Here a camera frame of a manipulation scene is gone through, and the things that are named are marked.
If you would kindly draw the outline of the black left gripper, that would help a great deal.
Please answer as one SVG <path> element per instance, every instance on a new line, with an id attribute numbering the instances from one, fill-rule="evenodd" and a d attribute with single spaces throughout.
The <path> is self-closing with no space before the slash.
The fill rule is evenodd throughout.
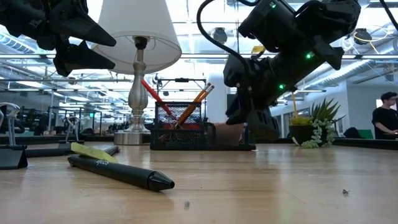
<path id="1" fill-rule="evenodd" d="M 41 49 L 56 50 L 54 65 L 63 77 L 74 70 L 114 68 L 114 62 L 89 49 L 85 41 L 68 44 L 63 36 L 116 45 L 116 40 L 88 15 L 86 1 L 1 0 L 1 25 L 15 37 L 34 39 Z"/>

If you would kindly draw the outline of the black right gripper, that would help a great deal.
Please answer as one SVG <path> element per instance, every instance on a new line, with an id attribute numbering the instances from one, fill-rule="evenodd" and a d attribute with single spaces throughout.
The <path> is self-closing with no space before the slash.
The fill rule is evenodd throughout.
<path id="1" fill-rule="evenodd" d="M 311 72 L 311 53 L 278 54 L 273 58 L 245 58 L 229 55 L 224 66 L 224 84 L 235 87 L 234 97 L 227 102 L 226 124 L 242 124 L 248 116 L 248 127 L 257 137 L 267 141 L 279 138 L 279 126 L 269 108 Z"/>

